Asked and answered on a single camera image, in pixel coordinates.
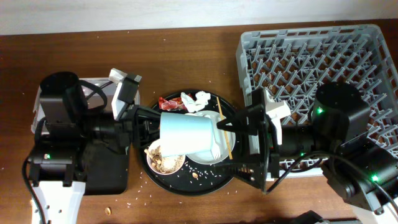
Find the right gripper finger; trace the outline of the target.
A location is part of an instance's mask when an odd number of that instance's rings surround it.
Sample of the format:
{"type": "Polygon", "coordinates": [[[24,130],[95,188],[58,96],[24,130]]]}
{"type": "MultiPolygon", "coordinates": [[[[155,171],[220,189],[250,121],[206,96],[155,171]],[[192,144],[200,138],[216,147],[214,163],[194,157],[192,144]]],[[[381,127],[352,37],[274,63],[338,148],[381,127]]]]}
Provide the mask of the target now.
{"type": "Polygon", "coordinates": [[[217,128],[237,134],[256,136],[259,131],[264,130],[264,121],[261,121],[261,114],[264,112],[262,105],[251,105],[239,110],[230,118],[217,123],[217,128]]]}
{"type": "Polygon", "coordinates": [[[214,165],[217,173],[233,176],[256,189],[264,190],[264,166],[260,162],[227,162],[214,165]]]}

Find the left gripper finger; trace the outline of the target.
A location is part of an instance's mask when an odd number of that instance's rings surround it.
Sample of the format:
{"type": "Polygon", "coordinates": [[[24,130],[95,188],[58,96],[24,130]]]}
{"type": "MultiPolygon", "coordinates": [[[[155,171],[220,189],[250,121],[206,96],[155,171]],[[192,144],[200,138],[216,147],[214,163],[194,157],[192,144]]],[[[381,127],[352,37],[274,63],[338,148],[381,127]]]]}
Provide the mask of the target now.
{"type": "Polygon", "coordinates": [[[148,139],[142,140],[142,141],[141,141],[141,147],[142,147],[142,148],[147,148],[147,147],[149,147],[154,141],[158,140],[159,138],[160,138],[159,135],[157,135],[157,136],[152,136],[152,137],[149,137],[148,139]]]}
{"type": "Polygon", "coordinates": [[[153,120],[159,120],[161,117],[161,113],[153,110],[151,108],[139,106],[137,108],[136,112],[137,116],[142,119],[153,119],[153,120]]]}

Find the wooden chopstick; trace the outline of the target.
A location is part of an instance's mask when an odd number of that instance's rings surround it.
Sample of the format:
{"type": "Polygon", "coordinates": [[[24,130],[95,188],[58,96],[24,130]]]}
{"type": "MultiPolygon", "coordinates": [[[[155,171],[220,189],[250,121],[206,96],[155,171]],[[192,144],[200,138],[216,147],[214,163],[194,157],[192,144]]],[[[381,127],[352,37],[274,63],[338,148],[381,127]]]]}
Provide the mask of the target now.
{"type": "MultiPolygon", "coordinates": [[[[223,120],[224,116],[223,116],[223,112],[222,112],[222,109],[221,109],[220,99],[219,99],[218,96],[216,97],[216,100],[217,100],[217,104],[218,104],[218,111],[219,111],[219,114],[220,114],[220,118],[221,118],[221,120],[223,120]]],[[[228,133],[225,130],[224,130],[224,138],[225,138],[226,146],[227,146],[227,149],[228,149],[229,159],[232,160],[233,159],[233,155],[232,155],[232,152],[231,152],[231,146],[229,144],[228,133]]]]}

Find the light blue cup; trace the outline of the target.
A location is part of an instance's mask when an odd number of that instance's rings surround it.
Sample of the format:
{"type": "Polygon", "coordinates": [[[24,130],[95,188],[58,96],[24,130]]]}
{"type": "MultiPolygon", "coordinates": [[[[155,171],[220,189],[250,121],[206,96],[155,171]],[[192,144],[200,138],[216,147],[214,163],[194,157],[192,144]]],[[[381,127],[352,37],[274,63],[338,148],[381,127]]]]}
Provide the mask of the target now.
{"type": "Polygon", "coordinates": [[[159,140],[163,157],[210,152],[213,144],[212,120],[164,112],[160,117],[159,140]]]}

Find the grey plate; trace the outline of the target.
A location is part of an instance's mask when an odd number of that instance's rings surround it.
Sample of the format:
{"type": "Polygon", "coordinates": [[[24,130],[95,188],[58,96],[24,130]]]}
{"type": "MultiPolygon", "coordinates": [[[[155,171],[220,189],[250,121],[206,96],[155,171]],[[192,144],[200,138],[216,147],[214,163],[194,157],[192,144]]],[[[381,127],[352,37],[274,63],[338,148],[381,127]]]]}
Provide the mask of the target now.
{"type": "Polygon", "coordinates": [[[219,159],[214,159],[211,151],[188,154],[187,157],[189,159],[191,159],[192,161],[194,161],[198,164],[203,164],[203,165],[212,165],[212,164],[216,164],[216,163],[222,162],[223,160],[227,159],[229,157],[229,151],[228,151],[228,147],[226,145],[226,138],[224,135],[224,131],[218,129],[216,126],[217,122],[221,121],[219,112],[203,110],[203,111],[199,111],[196,113],[186,113],[186,115],[204,116],[204,117],[210,118],[212,121],[212,124],[213,124],[215,143],[217,143],[217,145],[219,146],[219,149],[220,149],[220,158],[219,159]]]}

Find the white plastic fork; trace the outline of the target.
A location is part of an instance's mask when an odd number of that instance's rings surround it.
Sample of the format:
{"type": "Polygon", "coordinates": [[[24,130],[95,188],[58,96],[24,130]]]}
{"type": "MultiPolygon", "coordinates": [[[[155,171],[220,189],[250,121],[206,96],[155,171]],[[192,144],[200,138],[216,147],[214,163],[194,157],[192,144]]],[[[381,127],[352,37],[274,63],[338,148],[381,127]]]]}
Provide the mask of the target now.
{"type": "Polygon", "coordinates": [[[220,146],[217,143],[216,137],[218,135],[218,129],[216,127],[216,122],[218,121],[218,113],[215,113],[214,111],[205,111],[203,114],[203,117],[211,119],[212,122],[212,145],[211,145],[211,155],[213,157],[213,162],[212,164],[216,163],[218,160],[220,160],[221,157],[221,150],[220,146]]]}

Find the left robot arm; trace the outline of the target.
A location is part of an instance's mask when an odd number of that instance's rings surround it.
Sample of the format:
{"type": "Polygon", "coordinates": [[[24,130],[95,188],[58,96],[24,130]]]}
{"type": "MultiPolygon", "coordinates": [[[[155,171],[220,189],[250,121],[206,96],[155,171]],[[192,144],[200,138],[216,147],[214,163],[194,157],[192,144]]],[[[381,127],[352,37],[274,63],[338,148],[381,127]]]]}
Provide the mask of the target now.
{"type": "Polygon", "coordinates": [[[130,150],[159,137],[160,113],[136,101],[140,80],[112,69],[112,99],[72,72],[41,81],[38,104],[44,116],[22,165],[33,223],[75,223],[84,195],[127,190],[130,150]]]}

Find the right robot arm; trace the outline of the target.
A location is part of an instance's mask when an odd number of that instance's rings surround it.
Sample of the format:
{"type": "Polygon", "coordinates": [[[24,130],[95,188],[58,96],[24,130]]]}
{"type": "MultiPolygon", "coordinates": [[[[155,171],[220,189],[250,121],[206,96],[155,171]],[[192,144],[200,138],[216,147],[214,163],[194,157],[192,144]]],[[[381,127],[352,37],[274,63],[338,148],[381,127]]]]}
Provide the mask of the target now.
{"type": "Polygon", "coordinates": [[[267,178],[279,185],[300,164],[315,158],[328,185],[351,206],[362,223],[397,222],[397,159],[368,139],[370,106],[347,83],[320,86],[307,126],[283,127],[290,113],[287,103],[276,102],[265,89],[251,93],[252,102],[217,124],[254,138],[215,170],[233,176],[269,194],[267,178]]]}

